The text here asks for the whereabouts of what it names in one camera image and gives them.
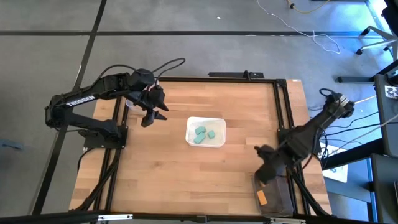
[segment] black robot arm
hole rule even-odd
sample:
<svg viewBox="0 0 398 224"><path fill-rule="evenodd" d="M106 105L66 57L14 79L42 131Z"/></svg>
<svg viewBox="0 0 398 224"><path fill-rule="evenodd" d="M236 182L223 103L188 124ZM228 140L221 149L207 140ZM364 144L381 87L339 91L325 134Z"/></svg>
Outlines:
<svg viewBox="0 0 398 224"><path fill-rule="evenodd" d="M354 111L352 101L341 93L328 91L330 91L330 95L325 95L326 103L322 111L303 126L291 129L280 139L281 143L277 149L267 145L255 147L257 155L264 161L263 165L255 172L256 178L266 184L276 176L283 175L285 169L287 169L317 215L327 215L327 213L316 203L311 193L300 181L295 167L309 155L317 152L319 138L323 130L336 119L351 116Z"/></svg>
<svg viewBox="0 0 398 224"><path fill-rule="evenodd" d="M53 96L50 104L45 108L45 123L56 129L68 125L83 128L86 130L79 131L79 134L86 138L99 138L96 140L97 146L115 146L107 143L120 142L124 132L115 121L88 118L72 113L70 108L97 99L111 100L119 96L129 99L142 110L147 111L141 122L143 127L151 125L155 119L167 119L154 110L156 107L165 111L169 110L164 104L165 94L162 87L155 85L152 72L138 69L131 75L129 73L107 75L78 91Z"/></svg>

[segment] gray floor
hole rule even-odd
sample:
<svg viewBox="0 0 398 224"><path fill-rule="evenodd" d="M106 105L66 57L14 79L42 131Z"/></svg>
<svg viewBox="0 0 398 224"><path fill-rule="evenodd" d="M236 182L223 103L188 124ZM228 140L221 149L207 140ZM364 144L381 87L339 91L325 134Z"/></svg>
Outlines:
<svg viewBox="0 0 398 224"><path fill-rule="evenodd" d="M360 2L330 2L308 15L290 10L285 1L260 0L260 3L304 31L362 31L374 25L366 5ZM99 4L100 1L89 0L29 3L3 0L0 30L91 30ZM319 4L296 1L303 10ZM259 9L255 0L109 1L99 29L290 31L281 21ZM390 53L370 49L361 56L354 54L361 45L380 39L335 40L341 48L339 55L323 51L307 37L97 37L83 86L114 63L155 68L170 59L185 57L186 64L167 75L205 77L208 72L250 70L264 72L267 78L302 79L308 106L323 104L324 99L317 91L321 87L342 92L354 101L374 95L371 85L342 85L334 79L339 75L373 75L392 62ZM55 131L44 124L44 107L54 94L72 89L87 41L87 37L0 36L0 138L25 145L22 151L0 149L0 217L29 213L55 136ZM334 47L326 38L319 38L319 42ZM93 108L94 104L88 104L76 111L90 116ZM353 118L338 124L347 124L375 111L376 100L369 100L356 107ZM379 122L377 115L354 126L376 122ZM350 140L363 131L335 137ZM380 132L373 133L360 141L365 143L379 136ZM44 212L67 211L82 143L79 135L67 135ZM360 219L355 210L338 208L344 207L332 205L333 213L339 217Z"/></svg>

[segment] wooden table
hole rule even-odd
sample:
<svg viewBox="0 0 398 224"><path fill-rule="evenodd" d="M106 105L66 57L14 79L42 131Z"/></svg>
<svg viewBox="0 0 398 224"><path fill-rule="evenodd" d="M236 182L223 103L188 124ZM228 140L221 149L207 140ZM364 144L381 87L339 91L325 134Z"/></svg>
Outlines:
<svg viewBox="0 0 398 224"><path fill-rule="evenodd" d="M277 146L278 119L272 85L262 83L162 82L167 121L140 126L131 110L111 210L132 213L260 215L251 176L262 164L255 145ZM300 80L287 80L295 125L308 121ZM93 117L112 117L115 101L98 100ZM185 142L187 118L226 121L226 143L219 149ZM79 206L98 182L104 150L87 154L80 166L70 208ZM320 163L312 159L305 183L331 212ZM303 213L299 189L298 210Z"/></svg>

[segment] chair leg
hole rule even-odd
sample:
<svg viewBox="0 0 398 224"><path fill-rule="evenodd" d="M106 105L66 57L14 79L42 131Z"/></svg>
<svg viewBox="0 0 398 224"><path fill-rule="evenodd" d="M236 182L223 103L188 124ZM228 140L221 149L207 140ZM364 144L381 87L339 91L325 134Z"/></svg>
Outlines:
<svg viewBox="0 0 398 224"><path fill-rule="evenodd" d="M396 43L396 42L397 42L397 39L385 40L385 41L382 41L382 42L377 42L377 43L365 45L365 46L362 46L362 47L360 48L360 50L363 50L363 49L370 49L370 48L378 47L378 46L392 45L392 43L394 43L394 42Z"/></svg>
<svg viewBox="0 0 398 224"><path fill-rule="evenodd" d="M373 30L375 33L379 34L380 36L384 37L385 39L393 39L395 37L394 35L391 35L391 34L389 34L387 32L379 30L378 28L375 28L373 26L368 26L367 29Z"/></svg>
<svg viewBox="0 0 398 224"><path fill-rule="evenodd" d="M392 44L392 59L393 61L398 60L398 42Z"/></svg>

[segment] teal block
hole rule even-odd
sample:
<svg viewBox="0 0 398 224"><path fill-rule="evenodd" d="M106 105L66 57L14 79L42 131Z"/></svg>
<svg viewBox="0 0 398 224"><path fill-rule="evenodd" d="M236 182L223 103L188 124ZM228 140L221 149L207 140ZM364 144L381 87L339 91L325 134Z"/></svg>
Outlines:
<svg viewBox="0 0 398 224"><path fill-rule="evenodd" d="M199 128L195 129L196 134L205 133L205 132L206 132L206 128L203 126L200 126Z"/></svg>
<svg viewBox="0 0 398 224"><path fill-rule="evenodd" d="M198 134L198 135L196 136L196 138L193 140L193 142L194 142L195 144L200 144L203 140L205 140L205 138L206 138L205 133L200 133L200 134Z"/></svg>
<svg viewBox="0 0 398 224"><path fill-rule="evenodd" d="M215 136L216 136L216 133L214 133L214 131L209 131L208 133L207 133L207 136L209 136L209 138L214 138Z"/></svg>

